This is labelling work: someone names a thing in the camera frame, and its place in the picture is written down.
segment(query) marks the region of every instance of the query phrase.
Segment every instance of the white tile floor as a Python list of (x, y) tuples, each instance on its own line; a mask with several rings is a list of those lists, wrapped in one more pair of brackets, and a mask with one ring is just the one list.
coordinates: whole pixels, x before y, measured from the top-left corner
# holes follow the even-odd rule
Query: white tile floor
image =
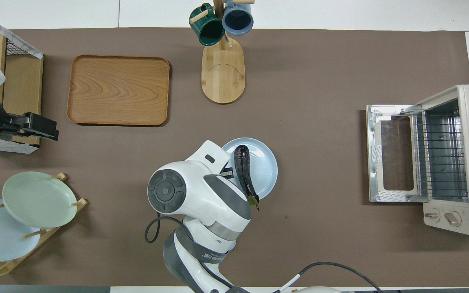
[[(0, 0), (0, 24), (18, 28), (187, 27), (202, 1)], [(254, 28), (467, 31), (469, 0), (255, 0)]]

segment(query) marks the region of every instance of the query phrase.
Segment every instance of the toaster oven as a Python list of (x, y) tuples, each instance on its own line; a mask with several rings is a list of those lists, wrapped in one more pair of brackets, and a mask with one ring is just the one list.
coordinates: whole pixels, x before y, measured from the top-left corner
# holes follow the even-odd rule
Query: toaster oven
[(469, 85), (366, 117), (370, 200), (422, 202), (426, 225), (469, 235)]

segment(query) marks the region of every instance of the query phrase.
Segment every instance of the wooden tray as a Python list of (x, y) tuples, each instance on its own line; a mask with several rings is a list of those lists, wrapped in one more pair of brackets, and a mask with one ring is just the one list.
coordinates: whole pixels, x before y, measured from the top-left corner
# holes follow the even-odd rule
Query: wooden tray
[(157, 126), (168, 91), (163, 58), (82, 55), (72, 63), (66, 113), (78, 124)]

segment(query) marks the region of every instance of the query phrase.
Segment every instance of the brown tabletop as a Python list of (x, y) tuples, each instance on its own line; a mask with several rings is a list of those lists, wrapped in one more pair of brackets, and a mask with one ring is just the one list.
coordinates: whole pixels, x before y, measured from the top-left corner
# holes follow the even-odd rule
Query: brown tabletop
[[(202, 92), (203, 47), (189, 28), (17, 30), (45, 54), (42, 115), (59, 141), (30, 155), (0, 152), (2, 186), (21, 171), (65, 172), (89, 205), (0, 284), (182, 285), (165, 269), (147, 181), (203, 141), (238, 137), (274, 152), (278, 182), (220, 270), (240, 286), (281, 286), (311, 262), (334, 261), (379, 286), (469, 286), (469, 236), (425, 226), (421, 204), (370, 204), (364, 109), (409, 104), (469, 83), (464, 33), (253, 30), (237, 37), (246, 88), (228, 105)], [(161, 127), (80, 126), (66, 116), (79, 55), (163, 57), (171, 64)], [(366, 286), (317, 267), (295, 286)]]

